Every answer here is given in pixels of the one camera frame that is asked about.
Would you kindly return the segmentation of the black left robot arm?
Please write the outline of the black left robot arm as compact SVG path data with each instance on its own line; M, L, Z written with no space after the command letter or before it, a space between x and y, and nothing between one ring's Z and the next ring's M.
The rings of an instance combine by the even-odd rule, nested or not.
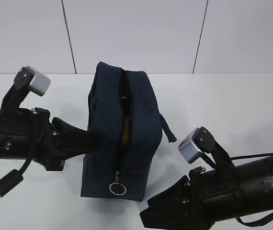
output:
M25 160L30 153L33 131L36 130L36 147L33 161L46 171L62 171L65 161L102 146L102 137L76 128L50 112L36 108L35 112L20 108L13 117L0 113L0 159Z

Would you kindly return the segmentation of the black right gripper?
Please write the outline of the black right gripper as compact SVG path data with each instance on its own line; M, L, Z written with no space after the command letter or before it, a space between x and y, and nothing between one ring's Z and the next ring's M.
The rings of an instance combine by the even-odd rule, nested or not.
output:
M204 214L199 198L197 180L205 168L196 167L178 182L147 201L148 207L140 212L145 228L175 229L186 221L188 230L209 230L213 222Z

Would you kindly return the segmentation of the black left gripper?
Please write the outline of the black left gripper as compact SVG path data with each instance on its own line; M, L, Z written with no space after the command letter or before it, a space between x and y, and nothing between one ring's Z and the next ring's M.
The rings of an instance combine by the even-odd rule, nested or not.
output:
M34 162L46 171L63 171L65 158L97 152L103 145L103 138L77 127L58 117L50 123L50 112L36 107L33 112L38 126L37 147Z

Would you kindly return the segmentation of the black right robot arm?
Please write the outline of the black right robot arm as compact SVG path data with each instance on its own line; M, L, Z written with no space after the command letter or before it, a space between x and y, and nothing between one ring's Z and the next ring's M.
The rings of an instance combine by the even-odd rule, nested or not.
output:
M140 218L146 228L208 230L219 222L270 211L259 227L273 221L273 155L238 165L230 175L195 168L165 191L148 200Z

